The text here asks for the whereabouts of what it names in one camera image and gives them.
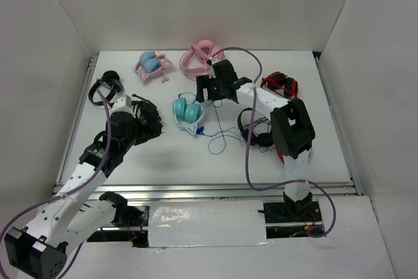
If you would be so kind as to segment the red white headphones under arm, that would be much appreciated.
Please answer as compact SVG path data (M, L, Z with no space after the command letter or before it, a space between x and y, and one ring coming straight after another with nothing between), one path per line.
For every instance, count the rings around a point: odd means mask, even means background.
M280 152L280 150L279 150L278 148L275 148L275 151L276 151L276 154L277 154L277 156L278 156L279 160L281 161L281 163L282 163L282 164L284 164L284 163L285 163L285 161L284 161L284 156L283 156L283 154Z

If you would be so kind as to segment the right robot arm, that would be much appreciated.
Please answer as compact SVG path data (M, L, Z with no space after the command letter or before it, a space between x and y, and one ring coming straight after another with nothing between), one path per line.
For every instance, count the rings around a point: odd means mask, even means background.
M288 100L274 95L246 77L239 78L232 63L210 58L210 72L198 76L197 101L229 99L246 105L251 110L249 132L252 132L255 113L271 123L272 140L283 156L287 180L266 188L254 186L249 174L249 149L251 135L247 136L244 169L248 186L254 191L268 191L283 186L284 212L291 221L299 221L312 203L310 190L309 155L315 131L304 102Z

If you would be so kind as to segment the teal cat ear headphones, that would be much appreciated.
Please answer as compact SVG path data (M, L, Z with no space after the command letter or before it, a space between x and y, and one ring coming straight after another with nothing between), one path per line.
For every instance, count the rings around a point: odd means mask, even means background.
M176 125L191 135L198 134L198 124L204 118L209 103L200 103L191 92L179 93L172 102L172 115Z

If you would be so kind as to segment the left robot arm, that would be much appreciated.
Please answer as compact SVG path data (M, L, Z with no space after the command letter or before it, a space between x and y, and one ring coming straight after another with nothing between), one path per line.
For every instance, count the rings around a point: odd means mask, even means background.
M33 278L57 278L68 256L97 229L110 223L126 226L130 220L138 221L142 212L111 191L87 208L83 205L140 138L134 114L112 113L106 129L84 150L53 202L25 227L12 227L5 234L9 263Z

